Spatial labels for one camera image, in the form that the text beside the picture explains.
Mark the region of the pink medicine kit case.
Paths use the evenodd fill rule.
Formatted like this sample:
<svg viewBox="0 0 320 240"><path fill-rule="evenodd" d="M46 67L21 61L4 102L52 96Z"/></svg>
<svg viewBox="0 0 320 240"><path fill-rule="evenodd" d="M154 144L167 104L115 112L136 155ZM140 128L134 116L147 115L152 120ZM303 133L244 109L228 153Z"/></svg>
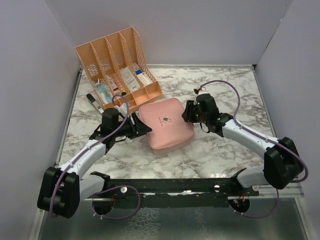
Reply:
<svg viewBox="0 0 320 240"><path fill-rule="evenodd" d="M164 155L191 144L194 125L183 120L183 112L182 103L174 97L139 108L140 120L152 129L147 138L154 155Z"/></svg>

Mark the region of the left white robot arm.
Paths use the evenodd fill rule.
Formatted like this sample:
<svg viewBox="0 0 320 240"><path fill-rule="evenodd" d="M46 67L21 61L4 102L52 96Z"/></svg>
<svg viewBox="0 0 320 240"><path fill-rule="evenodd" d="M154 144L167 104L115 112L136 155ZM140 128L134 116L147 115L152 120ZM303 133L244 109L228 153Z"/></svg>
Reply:
<svg viewBox="0 0 320 240"><path fill-rule="evenodd" d="M103 198L111 190L109 176L95 173L82 179L91 166L116 143L119 137L135 139L152 131L135 113L119 120L119 111L108 108L102 114L101 124L94 130L85 147L60 167L49 167L43 175L37 207L53 216L71 218L81 201L97 194Z"/></svg>

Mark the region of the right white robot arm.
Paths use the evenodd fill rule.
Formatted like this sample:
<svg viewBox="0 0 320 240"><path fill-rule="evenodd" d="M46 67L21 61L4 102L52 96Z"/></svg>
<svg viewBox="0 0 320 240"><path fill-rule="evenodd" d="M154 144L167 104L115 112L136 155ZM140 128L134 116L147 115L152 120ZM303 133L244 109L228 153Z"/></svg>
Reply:
<svg viewBox="0 0 320 240"><path fill-rule="evenodd" d="M277 139L240 124L234 116L221 113L209 93L187 100L181 116L185 122L205 125L208 132L233 140L262 158L263 165L246 168L234 175L229 189L236 196L257 185L271 185L282 190L304 169L290 138Z"/></svg>

